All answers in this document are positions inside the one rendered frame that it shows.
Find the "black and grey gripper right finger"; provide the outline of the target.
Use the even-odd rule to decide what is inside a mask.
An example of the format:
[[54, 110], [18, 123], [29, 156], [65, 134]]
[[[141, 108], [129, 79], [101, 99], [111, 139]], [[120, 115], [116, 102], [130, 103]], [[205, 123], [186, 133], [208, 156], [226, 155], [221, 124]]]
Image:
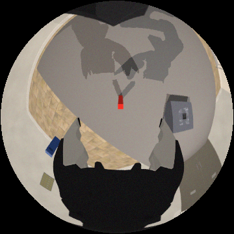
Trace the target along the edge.
[[159, 142], [149, 156], [151, 165], [148, 170], [160, 173], [167, 180], [170, 188], [168, 203], [172, 203], [183, 178], [184, 160], [179, 142], [164, 118], [161, 118], [159, 127]]

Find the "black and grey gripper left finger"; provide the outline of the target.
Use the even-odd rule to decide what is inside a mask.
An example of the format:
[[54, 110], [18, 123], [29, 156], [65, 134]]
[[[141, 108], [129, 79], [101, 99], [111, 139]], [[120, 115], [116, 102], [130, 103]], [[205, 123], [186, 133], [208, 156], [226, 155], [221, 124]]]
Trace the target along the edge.
[[67, 178], [78, 169], [88, 168], [89, 157], [81, 142], [80, 126], [80, 119], [76, 118], [60, 140], [53, 160], [53, 173], [61, 198], [65, 198], [64, 186]]

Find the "red rectangular peg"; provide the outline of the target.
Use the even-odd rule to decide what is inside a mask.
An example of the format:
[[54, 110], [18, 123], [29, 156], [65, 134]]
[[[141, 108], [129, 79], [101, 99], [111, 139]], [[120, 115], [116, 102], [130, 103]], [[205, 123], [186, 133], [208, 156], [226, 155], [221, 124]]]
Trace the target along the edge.
[[118, 109], [124, 109], [123, 96], [118, 98]]

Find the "dark grey sloped panel with square hole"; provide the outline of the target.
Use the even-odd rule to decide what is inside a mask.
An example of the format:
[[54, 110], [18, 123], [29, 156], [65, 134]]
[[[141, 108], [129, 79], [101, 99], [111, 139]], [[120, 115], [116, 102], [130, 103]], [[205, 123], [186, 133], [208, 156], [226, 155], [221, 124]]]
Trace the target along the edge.
[[193, 129], [191, 102], [169, 101], [166, 103], [163, 118], [173, 133]]

